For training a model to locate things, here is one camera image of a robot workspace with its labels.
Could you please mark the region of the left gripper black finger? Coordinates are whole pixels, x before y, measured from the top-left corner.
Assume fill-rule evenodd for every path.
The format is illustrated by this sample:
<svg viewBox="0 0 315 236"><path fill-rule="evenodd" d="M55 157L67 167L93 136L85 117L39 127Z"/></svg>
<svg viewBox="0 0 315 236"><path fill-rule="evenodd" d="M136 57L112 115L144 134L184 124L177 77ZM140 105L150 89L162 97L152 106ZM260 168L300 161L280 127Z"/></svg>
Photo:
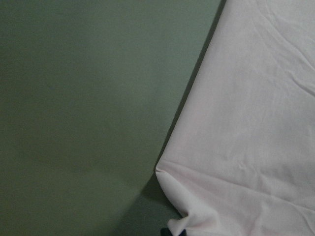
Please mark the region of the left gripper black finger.
<svg viewBox="0 0 315 236"><path fill-rule="evenodd" d="M168 228L162 228L160 230L160 235L161 236L175 236L174 234L171 233L171 231ZM186 230L183 230L178 236L187 236Z"/></svg>

